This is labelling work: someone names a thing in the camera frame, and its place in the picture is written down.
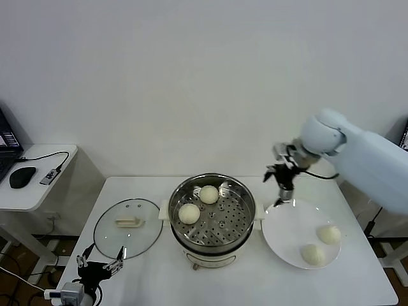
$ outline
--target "white tabletop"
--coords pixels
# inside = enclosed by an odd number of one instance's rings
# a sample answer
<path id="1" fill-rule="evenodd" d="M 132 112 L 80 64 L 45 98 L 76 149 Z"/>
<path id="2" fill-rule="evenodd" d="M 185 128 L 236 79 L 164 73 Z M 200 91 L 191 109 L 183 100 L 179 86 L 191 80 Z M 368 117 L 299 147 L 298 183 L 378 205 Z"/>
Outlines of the white tabletop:
<path id="1" fill-rule="evenodd" d="M 62 163 L 66 154 L 58 154 L 37 161 L 16 163 L 7 176 L 5 176 L 0 182 L 0 210 L 28 211 L 38 208 L 50 192 L 52 186 L 58 181 L 59 177 L 61 177 L 63 171 L 67 165 L 69 165 L 69 162 L 77 153 L 76 145 L 24 145 L 23 147 L 25 148 L 23 156 L 26 158 L 40 157 L 58 151 L 68 151 L 69 158 L 62 166 L 61 173 L 49 186 L 41 185 L 40 181 L 51 169 L 55 169 Z M 21 189 L 12 189 L 9 182 L 11 173 L 24 167 L 36 167 L 37 171 L 28 185 Z"/>
<path id="2" fill-rule="evenodd" d="M 110 177 L 88 218 L 58 288 L 78 277 L 75 256 L 93 242 L 102 213 L 127 198 L 146 198 L 158 205 L 168 199 L 182 177 Z M 276 183 L 260 177 L 238 177 L 264 206 L 273 202 Z M 339 258 L 321 270 L 302 270 L 278 258 L 262 232 L 254 231 L 244 253 L 229 266 L 194 271 L 171 230 L 163 228 L 144 254 L 101 282 L 104 305 L 394 305 L 398 302 L 383 268 L 364 237 L 334 181 L 299 177 L 296 197 L 315 203 L 342 230 Z M 89 260 L 109 262 L 94 248 Z"/>

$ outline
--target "cable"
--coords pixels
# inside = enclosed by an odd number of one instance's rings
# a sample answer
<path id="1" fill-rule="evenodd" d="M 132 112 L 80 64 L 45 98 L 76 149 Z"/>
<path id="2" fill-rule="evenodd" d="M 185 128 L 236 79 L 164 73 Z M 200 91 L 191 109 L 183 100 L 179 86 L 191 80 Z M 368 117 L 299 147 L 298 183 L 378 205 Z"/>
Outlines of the cable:
<path id="1" fill-rule="evenodd" d="M 51 154 L 40 156 L 40 157 L 34 157 L 34 158 L 26 158 L 25 156 L 23 156 L 21 158 L 16 159 L 15 161 L 18 162 L 18 163 L 23 163 L 25 161 L 37 161 L 39 159 L 47 158 L 47 157 L 54 156 L 54 155 L 57 155 L 57 154 L 62 154 L 62 153 L 66 154 L 66 157 L 64 158 L 62 163 L 56 168 L 56 170 L 61 170 L 61 167 L 66 162 L 66 160 L 69 158 L 69 152 L 68 151 L 58 151 L 58 152 L 55 152 L 55 153 L 51 153 Z"/>
<path id="2" fill-rule="evenodd" d="M 336 174 L 332 175 L 331 177 L 322 177 L 320 175 L 311 173 L 309 171 L 303 171 L 303 172 L 306 173 L 306 174 L 309 174 L 309 175 L 311 175 L 313 177 L 317 177 L 318 179 L 322 179 L 322 180 L 332 180 L 332 179 L 335 179 L 336 177 L 338 177 L 338 175 L 339 175 L 338 173 L 336 173 Z"/>
<path id="3" fill-rule="evenodd" d="M 22 277 L 19 277 L 17 274 L 14 274 L 13 272 L 10 272 L 9 270 L 4 269 L 2 266 L 0 266 L 0 269 L 2 269 L 4 272 L 9 273 L 12 276 L 15 276 L 16 278 L 20 279 L 21 281 L 25 282 L 26 284 L 30 285 L 31 287 L 34 287 L 38 290 L 41 290 L 42 292 L 44 292 L 45 290 L 43 288 L 37 287 L 36 285 L 33 285 L 29 282 L 27 282 L 25 279 L 23 279 Z"/>
<path id="4" fill-rule="evenodd" d="M 372 230 L 373 230 L 373 228 L 374 228 L 374 226 L 375 226 L 375 220 L 377 219 L 378 215 L 380 214 L 380 212 L 381 212 L 382 210 L 383 210 L 383 208 L 380 207 L 380 209 L 378 210 L 378 212 L 375 214 L 374 218 L 372 218 L 372 220 L 369 221 L 369 222 L 367 223 L 367 225 L 365 226 L 365 229 L 364 229 L 363 232 L 364 232 L 364 235 L 365 235 L 367 238 L 369 238 L 369 239 L 373 239 L 373 238 L 374 238 L 374 236 L 371 235 L 371 232 L 372 232 Z"/>
<path id="5" fill-rule="evenodd" d="M 374 218 L 372 218 L 372 221 L 375 221 L 378 217 L 378 215 L 380 214 L 380 212 L 383 210 L 382 207 L 380 207 L 380 209 L 378 210 L 378 213 L 374 216 Z"/>
<path id="6" fill-rule="evenodd" d="M 30 299 L 27 302 L 27 306 L 31 306 L 31 302 L 33 301 L 34 298 L 43 298 L 43 294 L 41 292 L 36 292 L 32 296 L 30 296 Z"/>
<path id="7" fill-rule="evenodd" d="M 57 262 L 56 262 L 55 265 L 52 267 L 52 270 L 57 268 L 57 266 L 58 266 L 58 261 L 59 261 L 59 257 L 60 257 L 60 256 L 57 256 Z M 22 276 L 23 276 L 23 277 L 26 277 L 26 276 L 32 276 L 32 275 L 41 275 L 41 274 L 54 273 L 55 271 L 52 271 L 52 270 L 51 270 L 51 271 L 47 271 L 47 272 L 41 272 L 41 273 L 24 274 L 24 275 L 22 275 Z"/>
<path id="8" fill-rule="evenodd" d="M 99 290 L 99 301 L 97 302 L 97 304 L 95 306 L 101 305 L 102 298 L 103 298 L 102 288 L 101 288 L 100 285 L 98 285 L 98 290 Z"/>
<path id="9" fill-rule="evenodd" d="M 52 218 L 52 229 L 51 229 L 48 233 L 46 233 L 46 234 L 44 234 L 44 235 L 38 237 L 37 239 L 44 239 L 46 236 L 48 236 L 49 234 L 51 234 L 53 231 L 55 231 L 55 219 L 54 219 L 54 218 Z"/>
<path id="10" fill-rule="evenodd" d="M 18 268 L 18 274 L 21 275 L 21 266 L 19 265 L 18 261 L 16 259 L 14 259 L 13 257 L 11 257 L 9 254 L 3 253 L 3 252 L 0 252 L 0 254 L 2 254 L 4 256 L 10 258 L 12 261 L 14 261 L 15 264 L 17 265 L 17 268 Z M 15 289 L 13 290 L 12 295 L 6 295 L 6 294 L 0 295 L 0 296 L 6 296 L 8 298 L 7 305 L 13 305 L 14 303 L 17 303 L 18 306 L 20 305 L 18 300 L 15 299 L 15 292 L 16 292 L 16 290 L 18 288 L 19 283 L 20 283 L 20 281 L 17 282 L 17 285 L 16 285 Z"/>
<path id="11" fill-rule="evenodd" d="M 18 306 L 20 306 L 20 302 L 18 300 L 16 300 L 14 297 L 10 296 L 10 295 L 6 295 L 6 294 L 2 294 L 0 296 L 5 296 L 8 298 L 8 305 L 10 304 L 10 301 L 13 303 L 17 303 Z"/>
<path id="12" fill-rule="evenodd" d="M 10 258 L 12 261 L 14 261 L 15 264 L 17 265 L 17 268 L 18 268 L 18 274 L 21 275 L 21 266 L 19 265 L 18 261 L 15 260 L 14 258 L 12 258 L 9 254 L 3 253 L 3 252 L 0 252 L 0 254 L 2 254 L 4 256 Z"/>

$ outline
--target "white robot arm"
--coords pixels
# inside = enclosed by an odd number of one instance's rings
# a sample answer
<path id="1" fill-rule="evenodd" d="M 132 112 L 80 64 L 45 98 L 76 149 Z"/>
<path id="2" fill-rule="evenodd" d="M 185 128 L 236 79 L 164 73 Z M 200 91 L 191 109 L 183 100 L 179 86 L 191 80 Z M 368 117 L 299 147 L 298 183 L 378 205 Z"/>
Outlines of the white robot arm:
<path id="1" fill-rule="evenodd" d="M 274 152 L 292 171 L 292 178 L 322 157 L 385 209 L 408 214 L 408 152 L 378 134 L 352 125 L 333 110 L 323 110 L 310 117 L 299 138 L 290 144 L 276 145 Z M 280 173 L 277 173 L 277 165 L 268 169 L 265 180 L 274 174 L 281 188 L 280 196 L 287 200 L 288 180 L 282 181 L 282 171 L 278 169 Z"/>

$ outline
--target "computer mouse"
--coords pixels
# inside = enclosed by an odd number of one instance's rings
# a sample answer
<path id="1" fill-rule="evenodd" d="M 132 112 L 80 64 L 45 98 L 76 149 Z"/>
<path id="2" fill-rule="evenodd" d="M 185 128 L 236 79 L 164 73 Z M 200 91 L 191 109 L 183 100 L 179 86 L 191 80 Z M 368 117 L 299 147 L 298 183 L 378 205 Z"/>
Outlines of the computer mouse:
<path id="1" fill-rule="evenodd" d="M 23 188 L 29 183 L 36 170 L 36 167 L 25 167 L 15 170 L 10 175 L 10 187 L 14 189 Z"/>

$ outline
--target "white bun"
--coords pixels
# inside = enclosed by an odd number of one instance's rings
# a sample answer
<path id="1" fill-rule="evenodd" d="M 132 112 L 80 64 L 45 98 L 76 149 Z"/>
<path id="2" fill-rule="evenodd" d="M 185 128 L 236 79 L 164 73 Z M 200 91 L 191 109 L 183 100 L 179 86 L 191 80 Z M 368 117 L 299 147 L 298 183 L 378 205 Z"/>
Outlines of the white bun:
<path id="1" fill-rule="evenodd" d="M 304 261 L 312 266 L 323 266 L 326 261 L 326 255 L 322 248 L 316 244 L 308 244 L 302 247 L 300 254 Z"/>
<path id="2" fill-rule="evenodd" d="M 317 229 L 317 236 L 325 244 L 338 244 L 341 239 L 341 233 L 338 227 L 334 225 L 325 225 Z"/>
<path id="3" fill-rule="evenodd" d="M 200 209 L 194 204 L 184 204 L 178 212 L 178 218 L 184 224 L 193 224 L 200 218 Z"/>
<path id="4" fill-rule="evenodd" d="M 214 186 L 204 186 L 200 190 L 200 200 L 205 204 L 214 204 L 218 197 L 219 191 Z"/>

